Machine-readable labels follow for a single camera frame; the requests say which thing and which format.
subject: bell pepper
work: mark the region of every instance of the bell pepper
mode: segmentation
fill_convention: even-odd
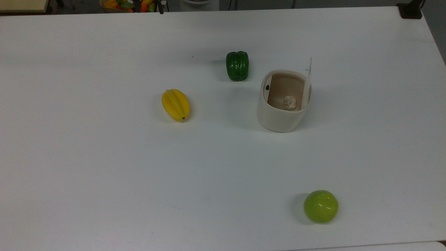
[[[248,77],[249,58],[244,51],[230,52],[226,55],[227,75],[233,81],[245,80]]]

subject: white table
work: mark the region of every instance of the white table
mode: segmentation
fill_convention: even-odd
[[[424,19],[396,7],[0,17],[0,37],[0,250],[446,238],[446,67]],[[233,83],[224,59],[238,50],[250,75]],[[263,129],[263,77],[304,73],[310,56],[299,128]],[[188,96],[187,122],[163,110],[168,88]],[[329,224],[301,209],[319,189],[340,203]]]

